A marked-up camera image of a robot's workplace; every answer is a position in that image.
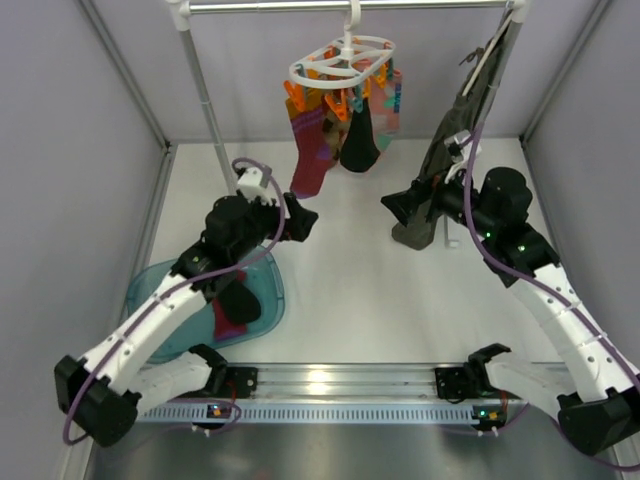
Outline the black sock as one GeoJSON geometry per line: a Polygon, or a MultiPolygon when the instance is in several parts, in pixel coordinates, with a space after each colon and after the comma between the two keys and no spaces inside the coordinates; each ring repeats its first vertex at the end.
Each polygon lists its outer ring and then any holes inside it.
{"type": "Polygon", "coordinates": [[[238,280],[229,283],[217,300],[226,318],[236,326],[252,323],[262,314],[258,298],[238,280]]]}
{"type": "Polygon", "coordinates": [[[362,110],[355,111],[352,115],[349,131],[342,145],[340,163],[350,172],[364,173],[373,167],[379,156],[369,102],[365,99],[362,110]]]}

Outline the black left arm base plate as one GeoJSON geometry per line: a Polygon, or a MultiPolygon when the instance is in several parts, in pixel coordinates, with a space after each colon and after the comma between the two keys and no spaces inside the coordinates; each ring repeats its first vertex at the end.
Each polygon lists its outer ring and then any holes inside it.
{"type": "Polygon", "coordinates": [[[248,399],[258,385],[259,370],[255,367],[228,366],[212,373],[200,394],[226,400],[248,399]]]}

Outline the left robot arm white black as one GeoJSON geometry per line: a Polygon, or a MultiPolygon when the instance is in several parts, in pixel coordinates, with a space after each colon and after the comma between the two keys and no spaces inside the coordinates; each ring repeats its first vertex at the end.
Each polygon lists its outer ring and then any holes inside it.
{"type": "Polygon", "coordinates": [[[160,286],[115,331],[79,358],[64,356],[54,368],[57,404],[70,428],[102,447],[119,442],[138,417],[184,394],[216,392],[227,362],[213,348],[197,344],[156,366],[154,352],[192,315],[227,290],[239,270],[259,259],[255,248],[280,241],[305,241],[318,214],[292,193],[277,199],[242,193],[217,200],[199,239],[185,250],[160,286]]]}

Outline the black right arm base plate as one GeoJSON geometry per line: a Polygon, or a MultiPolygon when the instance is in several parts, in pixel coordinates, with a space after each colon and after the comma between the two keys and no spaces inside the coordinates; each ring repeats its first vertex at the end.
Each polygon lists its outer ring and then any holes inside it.
{"type": "Polygon", "coordinates": [[[499,399],[500,390],[489,385],[484,373],[467,365],[434,369],[437,395],[448,401],[499,399]]]}

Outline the white clip hanger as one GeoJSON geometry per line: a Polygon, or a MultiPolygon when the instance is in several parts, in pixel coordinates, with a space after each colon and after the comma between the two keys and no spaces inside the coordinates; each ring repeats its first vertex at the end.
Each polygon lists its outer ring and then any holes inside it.
{"type": "Polygon", "coordinates": [[[297,60],[289,67],[294,86],[319,90],[341,90],[374,80],[383,86],[393,70],[396,44],[386,38],[357,35],[361,23],[360,1],[350,1],[343,36],[297,60]]]}

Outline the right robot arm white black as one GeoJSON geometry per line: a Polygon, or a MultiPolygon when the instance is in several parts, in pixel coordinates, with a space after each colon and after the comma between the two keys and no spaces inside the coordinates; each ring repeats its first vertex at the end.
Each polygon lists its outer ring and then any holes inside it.
{"type": "Polygon", "coordinates": [[[572,288],[558,254],[528,222],[533,200],[524,176],[496,167],[480,189],[464,192],[464,175],[414,180],[382,204],[406,226],[418,218],[446,216],[466,227],[482,246],[484,262],[529,310],[564,362],[561,376],[494,343],[468,356],[459,387],[446,398],[513,394],[557,422],[581,453],[594,456],[639,431],[639,370],[608,341],[572,288]]]}

